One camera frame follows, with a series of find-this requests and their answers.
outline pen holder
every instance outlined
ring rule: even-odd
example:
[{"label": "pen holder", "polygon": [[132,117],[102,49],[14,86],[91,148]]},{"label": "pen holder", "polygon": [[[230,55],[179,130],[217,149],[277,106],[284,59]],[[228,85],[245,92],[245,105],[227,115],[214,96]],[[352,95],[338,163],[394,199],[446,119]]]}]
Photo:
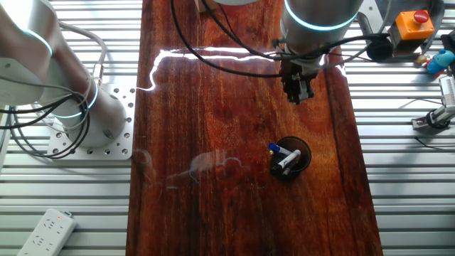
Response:
[{"label": "pen holder", "polygon": [[292,181],[297,178],[300,173],[309,166],[311,162],[311,150],[306,142],[297,137],[285,137],[277,142],[277,145],[293,152],[300,150],[300,159],[290,168],[290,172],[286,173],[286,169],[280,171],[273,170],[273,168],[284,158],[286,155],[281,153],[275,153],[270,159],[270,173],[280,181]]}]

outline wood grain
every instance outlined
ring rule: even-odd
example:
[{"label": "wood grain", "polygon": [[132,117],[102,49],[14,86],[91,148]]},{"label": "wood grain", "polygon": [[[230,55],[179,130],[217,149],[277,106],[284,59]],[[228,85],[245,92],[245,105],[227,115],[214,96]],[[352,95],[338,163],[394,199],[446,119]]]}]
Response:
[{"label": "wood grain", "polygon": [[[194,1],[176,0],[176,10],[193,47],[215,48],[200,49],[214,63],[278,71],[234,53]],[[272,0],[227,8],[236,34],[263,51],[279,36],[281,11]],[[192,58],[168,1],[144,0],[140,52],[127,255],[382,255],[341,68],[321,72],[315,98],[293,106],[279,79],[222,73]],[[286,136],[312,153],[291,183],[269,173],[267,145]]]}]

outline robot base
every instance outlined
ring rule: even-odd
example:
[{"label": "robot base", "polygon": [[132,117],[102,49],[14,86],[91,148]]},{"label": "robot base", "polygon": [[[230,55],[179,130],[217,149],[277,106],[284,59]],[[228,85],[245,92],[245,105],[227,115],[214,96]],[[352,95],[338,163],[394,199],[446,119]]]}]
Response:
[{"label": "robot base", "polygon": [[[79,147],[74,154],[71,154],[57,161],[96,161],[96,160],[127,160],[132,155],[133,131],[134,131],[134,110],[136,107],[136,87],[102,85],[105,92],[115,96],[123,104],[127,112],[127,121],[122,133],[106,146],[97,149],[87,149]],[[68,137],[53,129],[49,129],[50,141],[48,154],[55,154],[71,145]]]}]

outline emergency stop button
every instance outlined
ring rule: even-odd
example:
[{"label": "emergency stop button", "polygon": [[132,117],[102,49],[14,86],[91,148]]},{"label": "emergency stop button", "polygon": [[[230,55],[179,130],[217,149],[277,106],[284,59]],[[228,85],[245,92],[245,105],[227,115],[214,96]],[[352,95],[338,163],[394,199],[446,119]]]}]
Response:
[{"label": "emergency stop button", "polygon": [[416,25],[422,25],[429,20],[428,13],[426,11],[416,11],[414,12],[414,23]]}]

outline power strip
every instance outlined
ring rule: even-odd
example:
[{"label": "power strip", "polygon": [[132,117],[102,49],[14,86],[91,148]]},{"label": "power strip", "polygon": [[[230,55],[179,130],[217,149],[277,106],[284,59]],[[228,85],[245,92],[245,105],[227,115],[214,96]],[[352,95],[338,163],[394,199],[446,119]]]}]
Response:
[{"label": "power strip", "polygon": [[71,213],[49,209],[17,255],[57,256],[75,226]]}]

